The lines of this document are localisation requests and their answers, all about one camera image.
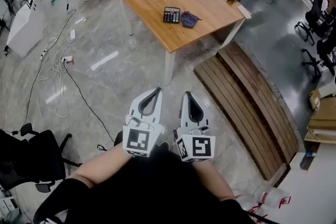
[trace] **table leg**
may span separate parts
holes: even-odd
[[[231,32],[229,33],[229,35],[227,36],[227,38],[225,39],[223,45],[221,46],[221,48],[225,47],[226,45],[228,45],[232,39],[235,37],[235,35],[237,34],[238,30],[240,29],[240,27],[242,26],[243,22],[246,19],[241,19],[238,22],[235,23],[235,26],[232,28]]]
[[[127,10],[126,10],[126,6],[123,0],[120,0],[120,5],[121,5],[121,10],[122,10],[122,15],[124,16],[124,21],[125,21],[125,27],[126,27],[126,31],[127,34],[129,34],[130,36],[133,35],[133,31],[132,31],[132,26],[131,26],[131,21],[129,19]]]
[[[166,61],[164,67],[164,84],[166,84],[167,86],[172,82],[174,62],[175,62],[175,52],[168,52],[166,50]]]

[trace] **marble floor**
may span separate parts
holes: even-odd
[[[67,0],[59,0],[55,6],[50,1],[40,2],[46,16],[44,37],[27,57],[20,58],[12,53],[5,58],[0,54],[0,127],[4,130],[21,127],[29,90],[39,68],[39,56],[55,42],[69,18]],[[72,44],[74,64],[69,66],[69,72],[89,105],[104,121],[112,138],[122,129],[132,100],[148,89],[161,87],[164,92],[161,115],[164,132],[159,140],[169,141],[175,151],[172,130],[179,125],[181,97],[185,91],[192,91],[205,102],[211,113],[213,134],[217,137],[216,167],[232,188],[253,193],[263,182],[261,175],[227,119],[193,74],[193,67],[213,55],[219,44],[212,37],[206,37],[186,46],[176,54],[172,83],[165,86],[165,50],[135,14],[130,11],[134,34],[129,36],[123,25],[119,0],[69,2],[69,9],[75,8],[76,13],[69,20],[59,42],[65,40],[62,47],[66,47],[70,31],[76,29],[78,32]],[[294,32],[293,25],[304,17],[304,4],[299,0],[276,0],[273,5],[265,3],[265,0],[241,2],[253,13],[253,18],[243,25],[236,39],[249,47],[267,70],[300,129],[300,125],[303,126],[301,122],[309,114],[308,105],[303,102],[306,97],[302,95],[309,92],[311,86],[310,73],[300,65],[300,48],[308,45]],[[1,34],[0,44],[5,44],[7,35],[5,31]],[[115,57],[95,66],[99,60],[110,55]],[[64,115],[66,110],[62,97],[57,96],[59,80],[54,75],[47,81],[35,83],[27,122],[31,122],[38,132],[52,130],[58,143],[67,133],[72,133],[64,157],[85,162],[98,154],[97,144],[110,148],[113,143],[86,107],[73,81],[64,74],[62,82],[67,117],[63,119],[55,114],[57,102],[58,114]],[[68,173],[72,171],[72,167],[67,165],[66,169]],[[33,183],[16,187],[13,194],[31,218],[48,195],[39,193]]]

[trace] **black cable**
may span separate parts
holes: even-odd
[[[60,36],[62,35],[62,33],[63,33],[65,27],[67,26],[68,22],[70,21],[71,17],[76,13],[76,9],[75,9],[75,8],[72,9],[71,11],[67,12],[67,14],[70,14],[70,12],[74,12],[74,13],[72,13],[72,14],[70,15],[70,17],[68,18],[68,20],[67,20],[67,22],[65,23],[65,25],[64,25],[64,27],[63,27],[61,33],[59,33],[59,35],[58,35],[58,37],[57,37],[55,43],[54,43],[49,49],[47,49],[47,50],[45,51],[45,53],[48,52],[48,51],[49,51],[49,50],[50,50],[50,49],[57,43],[57,41],[59,40]]]
[[[27,120],[27,117],[28,117],[29,104],[30,104],[30,97],[32,97],[31,94],[32,94],[32,92],[33,92],[33,87],[34,87],[34,84],[35,84],[35,82],[36,82],[36,80],[37,80],[37,78],[38,78],[38,75],[39,75],[39,73],[40,73],[41,66],[42,66],[42,61],[40,62],[40,67],[38,68],[38,71],[37,71],[37,74],[36,74],[36,78],[35,78],[33,84],[31,85],[31,89],[30,89],[30,93],[29,93],[29,99],[28,99],[28,103],[27,103],[26,117],[25,117],[25,121],[23,122],[23,124],[22,124],[20,130],[22,129],[23,125],[25,125],[26,120]]]
[[[70,21],[71,17],[76,13],[76,9],[72,9],[71,11],[67,12],[67,14],[70,14],[70,12],[74,12],[74,13],[72,13],[72,14],[70,15],[70,17],[68,18],[67,22],[64,24],[64,27],[62,28],[61,33],[59,33],[59,35],[58,35],[58,37],[57,37],[55,43],[54,43],[49,49],[47,49],[47,50],[45,51],[45,53],[48,52],[48,51],[49,51],[49,50],[50,50],[50,49],[57,43],[57,41],[59,40],[60,36],[62,35],[62,33],[63,33],[65,27],[67,26],[68,22]],[[38,68],[38,71],[37,71],[37,74],[36,74],[36,78],[35,78],[33,84],[31,85],[31,89],[30,89],[30,93],[29,93],[29,99],[28,99],[28,103],[27,103],[27,110],[26,110],[25,121],[23,122],[21,128],[25,125],[26,120],[27,120],[27,117],[28,117],[30,98],[32,97],[31,94],[32,94],[32,91],[33,91],[34,84],[35,84],[35,82],[36,82],[36,80],[37,80],[37,78],[38,78],[38,75],[39,75],[40,71],[41,71],[42,61],[43,61],[43,60],[41,60],[41,62],[40,62],[40,66],[39,66],[39,68]],[[12,132],[9,132],[9,131],[8,131],[8,133],[12,133],[12,134],[18,134],[18,132],[19,132],[19,131],[12,131]]]
[[[69,71],[68,71],[68,69],[66,68],[65,65],[64,65],[64,68],[65,68],[67,74],[69,75],[69,77],[70,77],[70,78],[73,80],[73,82],[76,84],[76,86],[77,86],[77,88],[78,88],[78,90],[79,90],[80,96],[83,98],[85,104],[88,106],[88,108],[91,110],[91,112],[97,117],[97,119],[101,122],[101,124],[104,126],[104,128],[105,128],[107,134],[108,134],[109,137],[111,138],[112,142],[114,142],[114,140],[112,139],[112,137],[111,137],[109,131],[106,129],[105,124],[104,124],[103,121],[97,116],[97,114],[94,113],[94,111],[92,110],[92,108],[89,106],[88,102],[87,102],[87,101],[85,100],[85,98],[83,97],[83,94],[82,94],[82,92],[81,92],[79,86],[77,85],[77,83],[76,83],[76,81],[73,79],[73,77],[70,75],[70,73],[69,73]]]

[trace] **desk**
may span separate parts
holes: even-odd
[[[132,10],[152,30],[166,49],[164,83],[171,83],[175,53],[185,45],[209,35],[221,28],[234,24],[233,29],[223,43],[227,45],[235,36],[246,17],[238,9],[239,3],[228,5],[227,0],[120,0],[125,26],[129,35],[132,28],[125,10],[127,3]],[[199,17],[200,21],[192,29],[185,28],[182,23],[167,24],[163,22],[165,7],[178,7],[181,13],[189,11]]]

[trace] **plastic bottle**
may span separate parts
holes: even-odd
[[[280,208],[281,205],[289,204],[290,202],[290,196],[287,191],[268,185],[261,185],[254,193],[254,197],[258,202],[275,208]]]

